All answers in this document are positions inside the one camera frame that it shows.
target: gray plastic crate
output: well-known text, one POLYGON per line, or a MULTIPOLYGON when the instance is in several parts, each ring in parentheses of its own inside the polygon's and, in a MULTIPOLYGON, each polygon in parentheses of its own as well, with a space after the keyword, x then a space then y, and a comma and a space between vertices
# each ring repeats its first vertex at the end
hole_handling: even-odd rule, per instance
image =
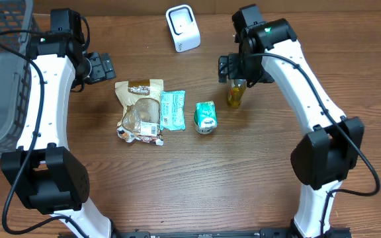
MULTIPOLYGON (((33 0, 0 1, 0 32, 24 29, 39 31, 33 16, 33 0)), ((4 45, 24 54, 27 33, 0 37, 4 45)), ((0 156, 14 151, 20 138, 30 96, 30 69, 26 61, 0 48, 0 156)))

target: wooden table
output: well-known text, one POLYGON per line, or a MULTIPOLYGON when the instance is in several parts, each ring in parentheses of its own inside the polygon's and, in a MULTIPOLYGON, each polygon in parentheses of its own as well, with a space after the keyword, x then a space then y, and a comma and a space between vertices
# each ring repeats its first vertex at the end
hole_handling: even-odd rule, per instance
MULTIPOLYGON (((362 149, 381 178, 381 12, 265 14, 292 24, 321 84, 348 117, 366 126, 362 149)), ((49 18, 37 17, 41 29, 49 18)), ((196 16, 202 44, 178 54, 164 16, 89 17, 90 51, 109 52, 117 78, 70 96, 71 152, 87 168, 91 198, 121 231, 227 231, 286 227, 298 206, 300 182, 290 153, 301 135, 295 115, 275 84, 248 89, 238 110, 228 108, 228 86, 217 82, 220 55, 237 51, 229 15, 196 16), (116 135, 122 107, 117 81, 164 79, 165 90, 185 90, 184 132, 164 133, 165 145, 127 144, 116 135), (202 136, 192 127, 195 103, 213 100, 219 126, 202 136)), ((372 176, 361 160, 344 188, 369 191, 372 176)), ((9 183, 0 171, 1 212, 9 183)), ((16 197, 13 229, 46 217, 16 197)), ((381 236, 381 192, 372 198, 338 194, 331 223, 354 237, 381 236)), ((55 237, 60 222, 24 237, 55 237)))

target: white arm segment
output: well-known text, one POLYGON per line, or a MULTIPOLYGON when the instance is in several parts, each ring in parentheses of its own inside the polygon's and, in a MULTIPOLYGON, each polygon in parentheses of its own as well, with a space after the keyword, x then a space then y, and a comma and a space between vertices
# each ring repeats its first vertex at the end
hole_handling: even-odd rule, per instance
MULTIPOLYGON (((48 143, 55 143, 57 147, 64 146, 69 149, 67 144, 67 108, 71 84, 75 78, 75 69, 70 59, 57 57, 56 54, 38 56, 33 61, 41 70, 44 76, 45 97, 42 119, 40 122, 39 133, 36 145, 33 149, 45 149, 48 143)), ((36 117, 40 99, 39 75, 33 66, 31 68, 32 85, 30 99, 27 108, 25 127, 23 128, 17 148, 23 146, 25 151, 29 150, 32 142, 36 117)))
MULTIPOLYGON (((265 50, 265 53, 277 54, 298 63, 307 73, 332 118, 337 123, 341 121, 341 117, 345 116, 345 114, 332 102, 318 82, 305 60, 299 41, 286 40, 277 43, 273 49, 265 50)), ((329 119, 322 114, 323 111, 319 107, 310 86, 297 69, 294 69, 289 63, 268 56, 263 57, 262 64, 265 71, 273 77, 288 104, 295 112, 302 136, 312 132, 316 125, 320 125, 322 128, 332 125, 329 119)), ((342 182, 337 180, 323 185, 319 190, 314 190, 309 185, 302 185, 300 204, 294 217, 294 223, 301 235, 304 237, 317 237, 320 235, 320 221, 327 192, 339 188, 341 185, 342 182)), ((329 216, 332 206, 333 198, 330 198, 324 220, 324 232, 330 229, 329 216)))
MULTIPOLYGON (((82 204, 82 209, 80 211, 73 211, 70 209, 57 211, 56 213, 51 214, 53 217, 58 215, 69 216, 90 238, 111 238, 111 221, 98 211, 98 208, 90 198, 82 204)), ((76 237, 82 238, 80 233, 70 222, 66 223, 64 219, 61 221, 76 235, 76 237)))

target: wooden wall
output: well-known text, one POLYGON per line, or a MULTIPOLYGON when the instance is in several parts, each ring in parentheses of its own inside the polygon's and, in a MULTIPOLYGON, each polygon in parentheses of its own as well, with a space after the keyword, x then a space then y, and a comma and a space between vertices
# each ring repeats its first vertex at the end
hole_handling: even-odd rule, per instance
POLYGON ((230 14, 252 3, 262 13, 381 11, 381 0, 35 0, 35 13, 69 7, 85 16, 164 15, 185 3, 195 14, 230 14))

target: bottle with yellow liquid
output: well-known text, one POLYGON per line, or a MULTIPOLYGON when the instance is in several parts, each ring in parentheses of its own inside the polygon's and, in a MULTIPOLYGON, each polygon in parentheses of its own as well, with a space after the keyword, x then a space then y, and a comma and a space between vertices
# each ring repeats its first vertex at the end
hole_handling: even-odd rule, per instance
POLYGON ((232 79, 228 93, 228 104, 232 108, 239 108, 242 102, 242 96, 246 89, 246 80, 232 79))

